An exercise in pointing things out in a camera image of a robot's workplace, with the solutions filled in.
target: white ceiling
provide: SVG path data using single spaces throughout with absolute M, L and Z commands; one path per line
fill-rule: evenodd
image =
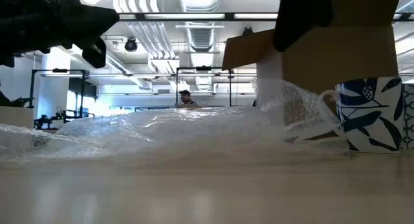
M 407 12 L 414 12 L 414 5 L 409 5 L 412 0 L 400 0 L 398 4 L 398 9 L 404 7 L 403 10 Z M 112 8 L 112 0 L 101 0 L 97 6 L 102 6 L 106 8 Z M 179 0 L 158 0 L 158 7 L 162 12 L 178 12 Z M 279 8 L 279 0 L 221 0 L 220 12 L 277 12 Z M 180 57 L 180 65 L 188 65 L 189 54 L 186 44 L 186 35 L 185 30 L 177 29 L 176 25 L 182 25 L 182 23 L 176 22 L 165 22 L 165 27 L 169 36 L 169 40 L 173 47 L 176 50 L 177 55 Z M 274 22 L 224 22 L 218 23 L 224 25 L 223 29 L 216 29 L 217 34 L 217 45 L 220 51 L 224 50 L 224 45 L 220 42 L 224 42 L 227 38 L 241 35 L 244 27 L 252 27 L 254 32 L 272 29 L 274 28 Z M 414 23 L 397 23 L 394 24 L 395 29 L 395 39 L 404 37 L 412 32 L 414 32 Z M 104 40 L 107 43 L 108 50 L 114 54 L 121 62 L 124 63 L 147 63 L 147 53 L 138 42 L 138 50 L 136 52 L 126 52 L 124 49 L 124 43 L 128 36 L 132 36 L 132 32 L 126 26 L 125 23 L 117 23 L 114 25 L 108 32 L 103 36 Z M 406 40 L 412 40 L 412 43 L 406 45 L 406 47 L 414 48 L 414 37 L 408 38 Z M 114 47 L 113 42 L 117 42 L 118 47 Z M 223 60 L 223 53 L 216 54 L 214 59 L 215 66 L 221 66 Z M 414 52 L 405 53 L 398 57 L 400 62 L 400 68 L 410 68 L 414 65 Z M 404 72 L 414 73 L 414 68 L 406 69 Z M 98 70 L 98 72 L 93 73 L 104 73 L 103 70 Z M 105 80 L 100 80 L 105 84 L 126 84 L 131 83 L 129 80 L 115 80 L 107 78 Z

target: mug handle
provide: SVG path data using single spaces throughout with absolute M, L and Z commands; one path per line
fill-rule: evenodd
M 332 98 L 334 98 L 335 102 L 338 103 L 339 102 L 339 92 L 338 91 L 334 91 L 334 90 L 327 90 L 324 91 L 321 95 L 320 98 L 323 100 L 323 98 L 325 98 L 326 96 L 331 96 Z M 333 129 L 333 131 L 337 134 L 337 136 L 339 137 L 344 137 L 345 136 L 345 132 L 342 131 L 342 129 L 340 128 L 335 128 Z

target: metal frame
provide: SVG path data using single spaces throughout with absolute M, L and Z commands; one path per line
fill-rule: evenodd
M 88 71 L 84 69 L 33 69 L 32 70 L 32 77 L 30 79 L 30 101 L 29 106 L 33 106 L 33 93 L 34 93 L 34 80 L 36 79 L 37 72 L 54 72 L 54 73 L 65 73 L 65 72 L 81 72 L 82 73 L 82 86 L 81 86 L 81 100 L 80 100 L 80 112 L 79 116 L 82 118 L 83 116 L 83 95 L 85 94 L 85 81 L 86 81 L 86 74 Z
M 414 13 L 395 13 L 393 22 L 414 22 Z M 120 21 L 194 22 L 194 21 L 276 21 L 277 12 L 158 12 L 121 13 Z

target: ceiling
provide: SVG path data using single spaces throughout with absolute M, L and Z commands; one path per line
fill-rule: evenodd
M 400 0 L 397 10 L 399 12 L 414 12 L 413 0 Z M 160 12 L 179 12 L 179 0 L 158 0 Z M 101 0 L 96 6 L 113 8 L 113 0 Z M 220 12 L 277 12 L 279 0 L 221 0 L 219 7 Z M 180 58 L 180 66 L 190 66 L 190 49 L 187 44 L 186 29 L 176 28 L 177 25 L 184 23 L 164 22 L 164 26 L 175 51 Z M 223 25 L 224 28 L 215 29 L 216 33 L 216 50 L 214 51 L 214 66 L 221 66 L 223 61 L 224 42 L 226 39 L 240 36 L 244 27 L 252 27 L 254 32 L 272 29 L 275 22 L 220 22 L 217 25 Z M 414 73 L 414 23 L 397 23 L 394 24 L 395 39 L 398 55 L 398 66 L 402 73 Z M 148 53 L 138 41 L 138 49 L 135 52 L 126 52 L 124 49 L 127 37 L 133 36 L 130 28 L 126 23 L 119 22 L 108 30 L 103 39 L 107 43 L 109 54 L 113 55 L 120 63 L 123 63 L 133 73 L 152 73 L 146 66 L 148 62 Z M 84 61 L 74 62 L 76 67 L 90 69 L 92 73 L 109 73 L 109 67 L 104 69 L 91 69 Z M 120 80 L 115 78 L 102 78 L 94 80 L 97 84 L 112 85 L 133 85 L 130 80 Z

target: desk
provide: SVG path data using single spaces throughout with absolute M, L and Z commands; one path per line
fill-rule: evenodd
M 414 158 L 225 169 L 0 166 L 1 223 L 413 223 Z

